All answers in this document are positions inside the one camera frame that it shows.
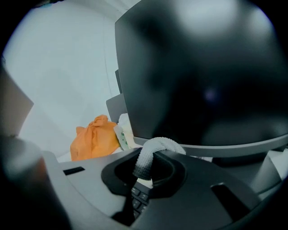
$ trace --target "black keyboard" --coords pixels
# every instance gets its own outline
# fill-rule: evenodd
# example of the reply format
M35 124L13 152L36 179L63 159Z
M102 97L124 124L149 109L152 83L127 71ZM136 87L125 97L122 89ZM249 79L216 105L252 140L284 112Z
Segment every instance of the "black keyboard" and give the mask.
M135 220L145 211L149 201L149 188L136 182L131 190L132 206Z

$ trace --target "white wall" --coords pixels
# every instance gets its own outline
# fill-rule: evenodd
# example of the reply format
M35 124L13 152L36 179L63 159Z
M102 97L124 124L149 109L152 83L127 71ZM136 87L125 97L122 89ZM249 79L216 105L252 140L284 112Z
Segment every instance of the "white wall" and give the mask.
M56 156L69 152L76 126L119 94L114 21L63 1L32 10L4 53L6 69L34 102L19 136Z

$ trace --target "black slot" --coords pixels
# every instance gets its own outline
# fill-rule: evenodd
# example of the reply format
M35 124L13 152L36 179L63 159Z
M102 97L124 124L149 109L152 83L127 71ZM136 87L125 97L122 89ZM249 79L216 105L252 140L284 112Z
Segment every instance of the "black slot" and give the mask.
M249 213L249 209L224 184L214 185L211 189L233 221Z
M70 168L70 169L66 169L66 170L63 170L64 174L66 176L68 175L71 175L71 174L74 174L74 173L78 173L78 172L81 172L81 171L84 171L85 169L83 167L76 167L76 168Z

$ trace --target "orange bag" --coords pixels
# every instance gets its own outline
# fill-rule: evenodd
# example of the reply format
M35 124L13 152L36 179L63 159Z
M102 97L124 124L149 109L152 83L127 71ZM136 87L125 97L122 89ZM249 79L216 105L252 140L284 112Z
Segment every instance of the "orange bag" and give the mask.
M120 147L113 127L117 124L100 115L87 128L77 127L77 137L70 146L72 161L106 156Z

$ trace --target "computer screen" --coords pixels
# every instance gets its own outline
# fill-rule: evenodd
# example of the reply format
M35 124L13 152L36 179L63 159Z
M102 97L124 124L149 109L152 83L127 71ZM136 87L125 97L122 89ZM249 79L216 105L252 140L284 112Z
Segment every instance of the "computer screen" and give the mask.
M226 146L288 133L288 62L248 1L144 0L115 25L135 137Z

